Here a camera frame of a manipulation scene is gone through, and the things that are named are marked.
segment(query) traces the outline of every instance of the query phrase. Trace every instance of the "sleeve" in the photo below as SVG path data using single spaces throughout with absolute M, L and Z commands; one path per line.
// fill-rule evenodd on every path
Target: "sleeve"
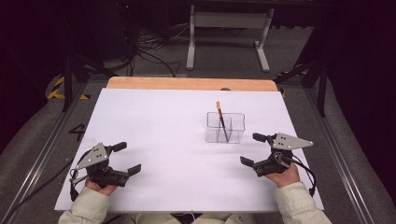
M 110 197 L 93 189 L 84 188 L 73 202 L 70 210 L 59 218 L 58 224 L 65 223 L 102 223 L 105 220 Z
M 316 207 L 302 182 L 277 189 L 276 202 L 285 224 L 331 223 L 323 211 Z

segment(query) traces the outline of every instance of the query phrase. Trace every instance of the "wire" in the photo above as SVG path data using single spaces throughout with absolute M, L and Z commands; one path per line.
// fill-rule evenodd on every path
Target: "wire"
M 129 75 L 132 77 L 134 75 L 134 59 L 129 63 L 129 65 L 131 65 L 131 71 L 129 74 L 127 74 L 127 76 Z
M 303 163 L 298 157 L 294 156 L 293 157 L 295 159 L 297 159 L 297 161 L 299 161 L 300 163 Z M 312 181 L 311 175 L 309 175 L 309 173 L 306 171 L 306 174 L 308 175 L 309 181 L 311 181 L 311 184 L 314 184 L 314 182 Z
M 32 193 L 30 193 L 28 196 L 26 196 L 20 203 L 15 205 L 8 213 L 6 218 L 4 219 L 2 224 L 6 224 L 8 220 L 14 215 L 15 211 L 18 210 L 19 207 L 21 207 L 24 203 L 29 201 L 33 196 L 35 196 L 40 190 L 42 190 L 44 187 L 46 187 L 50 182 L 52 182 L 58 175 L 60 175 L 67 167 L 70 166 L 70 164 L 73 162 L 74 158 L 70 160 L 58 173 L 56 173 L 53 177 L 51 177 L 49 180 L 47 180 L 44 184 L 42 184 L 40 187 L 35 189 Z
M 314 174 L 308 167 L 306 167 L 302 162 L 295 161 L 294 159 L 289 158 L 289 157 L 285 157 L 285 156 L 282 157 L 282 159 L 285 159 L 286 161 L 292 161 L 292 162 L 296 163 L 297 165 L 303 167 L 309 174 L 312 175 L 312 178 L 314 179 L 314 182 L 312 183 L 312 188 L 309 189 L 309 194 L 310 194 L 311 196 L 314 196 L 314 194 L 315 194 L 315 189 L 316 189 L 316 187 L 317 187 L 317 182 L 318 182 L 317 177 L 315 176 L 315 174 Z
M 151 57 L 157 59 L 158 61 L 160 61 L 161 63 L 163 63 L 163 64 L 164 64 L 166 67 L 168 67 L 168 69 L 171 71 L 172 76 L 173 76 L 173 77 L 176 77 L 176 74 L 174 73 L 174 71 L 172 70 L 172 68 L 171 68 L 166 62 L 164 62 L 163 60 L 159 59 L 158 57 L 156 57 L 156 56 L 154 56 L 154 55 L 152 55 L 152 54 L 149 54 L 149 53 L 147 53 L 147 52 L 145 52 L 145 51 L 139 51 L 139 52 L 140 52 L 140 53 L 143 53 L 143 54 L 147 54 L 148 56 L 151 56 Z
M 147 58 L 145 58 L 145 57 L 143 57 L 142 55 L 139 55 L 143 60 L 146 60 L 146 61 L 148 61 L 148 62 L 151 62 L 151 63 L 157 63 L 157 62 L 154 62 L 154 61 L 152 61 L 152 60 L 150 60 L 150 59 L 147 59 Z M 176 74 L 177 74 L 177 71 L 178 71 L 178 69 L 180 68 L 180 66 L 181 66 L 181 61 L 177 61 L 177 62 L 172 62 L 172 63 L 167 63 L 168 65 L 169 64 L 173 64 L 173 63 L 178 63 L 178 66 L 177 66 L 177 69 L 176 69 L 176 72 L 175 72 L 175 74 L 174 74 L 174 77 L 176 76 Z
M 78 160 L 78 164 L 85 158 L 85 156 L 88 155 L 88 153 L 90 153 L 90 150 L 88 150 L 88 151 L 84 152 L 84 154 L 82 154 L 81 158 L 79 158 L 79 160 Z M 77 183 L 73 183 L 73 180 L 77 179 L 77 177 L 78 177 L 78 170 L 72 169 L 72 170 L 70 170 L 69 174 L 72 176 L 72 179 L 70 180 L 70 197 L 73 202 L 78 196 L 78 192 L 76 191 L 76 185 L 79 182 L 81 182 L 82 180 L 84 180 L 85 178 L 87 178 L 88 175 L 85 175 L 84 177 L 82 177 Z
M 139 219 L 139 217 L 140 217 L 140 213 L 139 213 L 139 215 L 137 215 L 137 218 L 136 218 L 136 224 L 137 224 L 137 220 Z
M 143 33 L 142 35 L 140 35 L 138 37 L 137 46 L 139 48 L 143 49 L 144 51 L 148 51 L 150 49 L 158 50 L 158 49 L 162 49 L 163 47 L 169 45 L 170 43 L 176 42 L 180 39 L 189 40 L 188 38 L 180 37 L 189 28 L 190 28 L 190 26 L 187 24 L 186 27 L 184 27 L 175 36 L 172 36 L 169 40 L 164 40 L 161 37 L 156 37 L 155 34 L 152 35 L 150 32 Z

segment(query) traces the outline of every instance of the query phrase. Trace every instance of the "person's hand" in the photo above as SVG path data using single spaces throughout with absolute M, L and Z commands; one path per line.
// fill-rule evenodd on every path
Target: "person's hand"
M 105 194 L 107 196 L 110 196 L 111 193 L 116 190 L 117 186 L 112 186 L 112 185 L 107 185 L 105 188 L 101 188 L 98 184 L 93 183 L 89 178 L 87 178 L 87 181 L 85 181 L 85 187 L 89 189 L 93 189 L 98 191 L 101 194 Z
M 266 175 L 265 177 L 276 183 L 276 186 L 279 189 L 287 185 L 300 182 L 300 176 L 298 175 L 297 166 L 293 162 L 290 164 L 290 168 L 282 174 L 274 173 Z

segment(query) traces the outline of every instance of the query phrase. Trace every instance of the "white paper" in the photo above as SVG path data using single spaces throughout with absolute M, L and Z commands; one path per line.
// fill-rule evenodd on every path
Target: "white paper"
M 205 141 L 206 113 L 217 112 L 216 101 L 223 113 L 245 114 L 240 144 Z M 269 145 L 252 139 L 253 133 L 296 136 L 279 92 L 103 89 L 72 168 L 99 142 L 127 142 L 127 148 L 111 154 L 109 165 L 126 172 L 141 163 L 142 171 L 112 194 L 109 211 L 275 211 L 276 185 L 240 162 L 240 156 L 257 162 L 270 155 Z M 307 165 L 301 149 L 293 153 Z M 299 170 L 311 188 L 306 172 Z M 65 181 L 55 210 L 71 207 L 69 190 Z M 314 200 L 323 209 L 318 192 Z

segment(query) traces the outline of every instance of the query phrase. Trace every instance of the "pencil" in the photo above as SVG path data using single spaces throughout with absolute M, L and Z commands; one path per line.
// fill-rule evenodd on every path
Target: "pencil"
M 223 127 L 225 140 L 227 141 L 227 143 L 229 143 L 230 140 L 228 139 L 227 132 L 225 131 L 224 118 L 222 117 L 221 108 L 220 108 L 220 102 L 219 101 L 216 102 L 216 107 L 218 108 L 218 111 L 219 111 L 219 117 L 220 117 L 221 125 Z

